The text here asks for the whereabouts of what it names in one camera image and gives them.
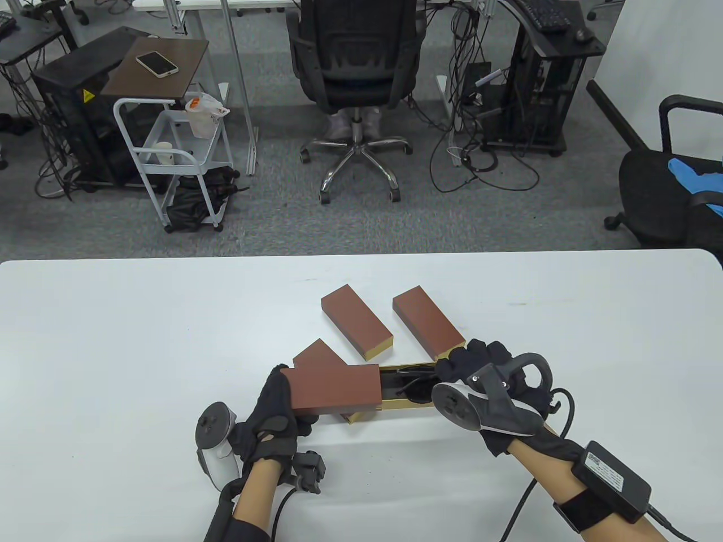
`black bag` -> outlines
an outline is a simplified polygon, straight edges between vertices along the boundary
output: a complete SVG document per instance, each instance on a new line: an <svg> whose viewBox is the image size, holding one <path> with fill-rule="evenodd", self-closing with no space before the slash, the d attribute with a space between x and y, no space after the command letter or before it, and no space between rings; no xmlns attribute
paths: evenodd
<svg viewBox="0 0 723 542"><path fill-rule="evenodd" d="M214 213L221 209L221 205L228 199L228 196L239 191L239 188L234 184L235 175L225 170L226 168L212 170L204 176L208 199L211 201ZM177 230L196 231L201 226L201 222L210 216L201 186L195 176L182 176L179 178L173 204L168 206L166 214L171 221L171 227L166 229L169 232Z"/></svg>
<svg viewBox="0 0 723 542"><path fill-rule="evenodd" d="M620 199L624 212L605 219L608 230L624 224L646 248L700 248L723 263L723 218L708 204L723 205L723 193L691 194L668 169L678 158L698 175L723 173L718 160L675 155L670 141L668 113L683 108L723 115L723 103L673 95L660 104L662 152L631 150L620 165Z"/></svg>

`white wall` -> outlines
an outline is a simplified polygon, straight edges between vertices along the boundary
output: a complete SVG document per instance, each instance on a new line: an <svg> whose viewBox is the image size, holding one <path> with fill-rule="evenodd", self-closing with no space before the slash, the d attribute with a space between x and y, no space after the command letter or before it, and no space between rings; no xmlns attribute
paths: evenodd
<svg viewBox="0 0 723 542"><path fill-rule="evenodd" d="M723 0L627 0L595 80L651 149L671 94L723 102ZM723 116L670 115L675 152L720 160Z"/></svg>

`white phone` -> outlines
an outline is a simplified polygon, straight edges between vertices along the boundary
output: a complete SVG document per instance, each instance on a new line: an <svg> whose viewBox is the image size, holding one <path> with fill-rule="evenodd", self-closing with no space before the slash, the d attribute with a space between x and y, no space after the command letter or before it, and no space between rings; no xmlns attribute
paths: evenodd
<svg viewBox="0 0 723 542"><path fill-rule="evenodd" d="M136 56L138 64L159 79L178 72L179 67L157 51Z"/></svg>

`computer mouse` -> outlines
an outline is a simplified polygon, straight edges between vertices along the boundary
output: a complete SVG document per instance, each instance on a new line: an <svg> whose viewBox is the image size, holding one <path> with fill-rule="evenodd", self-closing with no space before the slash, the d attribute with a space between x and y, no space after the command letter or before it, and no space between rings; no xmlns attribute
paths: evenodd
<svg viewBox="0 0 723 542"><path fill-rule="evenodd" d="M579 43L580 45L586 45L593 39L595 39L595 32L587 28L587 26L575 32L575 43Z"/></svg>

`office chair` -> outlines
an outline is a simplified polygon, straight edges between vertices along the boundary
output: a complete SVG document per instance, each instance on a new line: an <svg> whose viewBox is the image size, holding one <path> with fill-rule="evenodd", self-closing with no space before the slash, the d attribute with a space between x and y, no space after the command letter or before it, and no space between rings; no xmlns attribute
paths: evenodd
<svg viewBox="0 0 723 542"><path fill-rule="evenodd" d="M659 107L662 152L631 150L620 164L620 199L624 212L607 217L605 229L625 225L644 249L700 248L723 262L723 218L708 205L723 205L723 192L691 194L668 169L678 158L698 175L723 173L720 160L673 154L668 113L676 108L723 116L723 103L673 95Z"/></svg>
<svg viewBox="0 0 723 542"><path fill-rule="evenodd" d="M618 4L624 4L625 0L605 0L602 4L597 4L596 6L593 6L592 9L588 12L588 21L594 21L597 19L597 10L602 7L613 7L617 6Z"/></svg>
<svg viewBox="0 0 723 542"><path fill-rule="evenodd" d="M326 114L353 109L351 141L312 139L300 150L308 163L308 147L345 151L326 173L319 201L330 201L334 176L354 155L364 156L389 183L389 198L400 200L393 171L373 150L412 146L404 137L364 141L359 109L369 106L395 108L414 89L419 51L427 31L424 13L416 13L416 0L301 0L301 13L287 12L294 74L307 97Z"/></svg>

